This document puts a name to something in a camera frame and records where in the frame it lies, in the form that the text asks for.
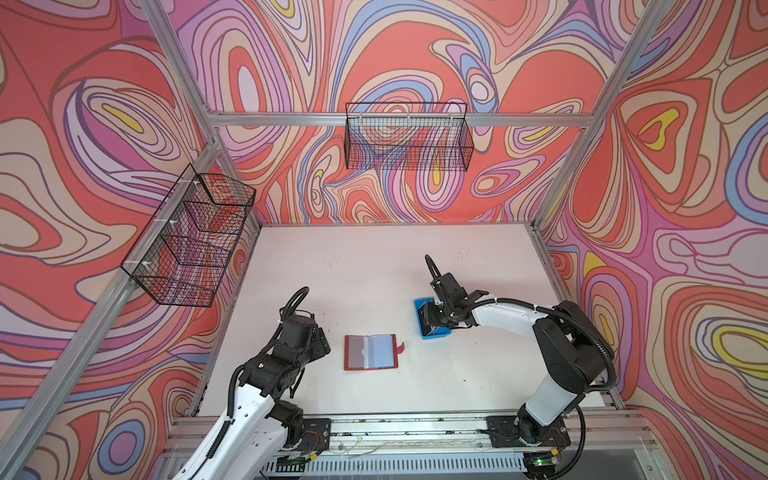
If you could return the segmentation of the red leather card holder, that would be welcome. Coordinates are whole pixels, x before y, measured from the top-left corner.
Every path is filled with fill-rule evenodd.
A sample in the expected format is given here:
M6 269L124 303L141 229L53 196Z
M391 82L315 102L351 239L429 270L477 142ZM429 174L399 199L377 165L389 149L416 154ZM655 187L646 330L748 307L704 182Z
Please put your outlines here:
M346 335L344 370L373 371L396 369L405 344L394 334Z

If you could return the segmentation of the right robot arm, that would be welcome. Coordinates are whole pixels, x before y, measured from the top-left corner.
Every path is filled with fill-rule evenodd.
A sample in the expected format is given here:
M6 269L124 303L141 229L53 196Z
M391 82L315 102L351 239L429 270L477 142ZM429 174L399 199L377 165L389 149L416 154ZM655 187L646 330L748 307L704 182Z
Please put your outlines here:
M430 255L425 262L434 298L417 309L424 338L442 330L496 328L536 342L547 374L511 417L489 416L485 434L495 448L563 448L570 444L563 417L583 415L580 402L607 392L617 381L615 352L582 308L572 301L551 307L467 292L453 274L442 273Z

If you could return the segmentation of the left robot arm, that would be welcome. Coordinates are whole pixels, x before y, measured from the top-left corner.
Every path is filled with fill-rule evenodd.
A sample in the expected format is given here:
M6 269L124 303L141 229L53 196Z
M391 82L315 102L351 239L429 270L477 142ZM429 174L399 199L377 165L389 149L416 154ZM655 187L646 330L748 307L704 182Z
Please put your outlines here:
M315 316L300 308L309 292L290 297L267 344L234 369L223 413L176 479L254 479L275 454L300 444L303 409L282 397L294 396L307 365L331 353Z

